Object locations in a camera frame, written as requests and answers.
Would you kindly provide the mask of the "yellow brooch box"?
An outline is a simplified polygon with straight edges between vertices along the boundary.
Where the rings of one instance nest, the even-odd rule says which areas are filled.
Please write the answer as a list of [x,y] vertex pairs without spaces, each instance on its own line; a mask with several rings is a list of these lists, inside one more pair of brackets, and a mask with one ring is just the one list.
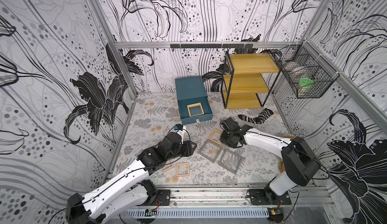
[[204,114],[204,110],[201,103],[187,105],[187,110],[189,117],[195,117]]
[[212,131],[212,133],[210,134],[210,137],[209,137],[209,140],[214,142],[215,144],[218,144],[219,146],[222,145],[221,143],[221,134],[222,134],[222,131],[218,130],[218,129],[214,129]]

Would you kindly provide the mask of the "teal top drawer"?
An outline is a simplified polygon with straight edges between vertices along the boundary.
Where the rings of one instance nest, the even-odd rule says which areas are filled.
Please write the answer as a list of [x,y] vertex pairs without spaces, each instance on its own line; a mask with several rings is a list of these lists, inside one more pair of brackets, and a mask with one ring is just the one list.
[[207,96],[179,100],[178,108],[183,125],[213,119],[213,113]]

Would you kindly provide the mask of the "teal drawer cabinet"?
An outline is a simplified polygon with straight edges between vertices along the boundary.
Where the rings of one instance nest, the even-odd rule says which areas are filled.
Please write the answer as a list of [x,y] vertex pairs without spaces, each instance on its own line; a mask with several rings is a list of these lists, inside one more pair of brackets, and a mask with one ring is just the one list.
[[201,76],[175,79],[177,100],[205,97],[207,91]]

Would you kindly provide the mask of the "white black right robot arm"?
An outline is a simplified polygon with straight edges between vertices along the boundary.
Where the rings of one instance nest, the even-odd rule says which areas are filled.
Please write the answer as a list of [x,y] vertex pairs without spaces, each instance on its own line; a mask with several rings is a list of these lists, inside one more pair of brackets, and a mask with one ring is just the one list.
[[220,141],[231,148],[245,145],[266,150],[282,159],[285,171],[265,187],[267,198],[276,198],[296,186],[306,186],[322,164],[303,138],[278,137],[239,124],[232,118],[221,121],[223,132]]

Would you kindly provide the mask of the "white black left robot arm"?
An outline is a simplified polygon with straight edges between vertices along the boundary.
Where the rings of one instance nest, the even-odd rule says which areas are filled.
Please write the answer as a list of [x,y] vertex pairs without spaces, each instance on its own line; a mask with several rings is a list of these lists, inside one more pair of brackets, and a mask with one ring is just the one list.
[[170,132],[164,139],[144,149],[121,173],[95,190],[71,196],[67,201],[69,224],[105,224],[131,207],[154,204],[157,189],[149,180],[167,162],[193,155],[197,144]]

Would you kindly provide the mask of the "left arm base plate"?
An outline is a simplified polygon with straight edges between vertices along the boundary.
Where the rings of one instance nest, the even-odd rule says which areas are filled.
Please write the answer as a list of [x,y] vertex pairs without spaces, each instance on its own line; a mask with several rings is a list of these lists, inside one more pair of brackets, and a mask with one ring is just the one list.
[[151,197],[150,200],[147,200],[141,206],[150,206],[150,207],[160,207],[160,206],[169,206],[171,198],[170,189],[158,189],[155,197]]

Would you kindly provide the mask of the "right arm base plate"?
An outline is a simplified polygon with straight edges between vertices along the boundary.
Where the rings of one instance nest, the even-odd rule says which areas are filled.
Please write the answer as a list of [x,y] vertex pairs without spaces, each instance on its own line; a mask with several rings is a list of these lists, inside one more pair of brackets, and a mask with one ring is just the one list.
[[291,205],[291,199],[288,192],[283,195],[276,195],[271,189],[249,189],[247,198],[252,205]]

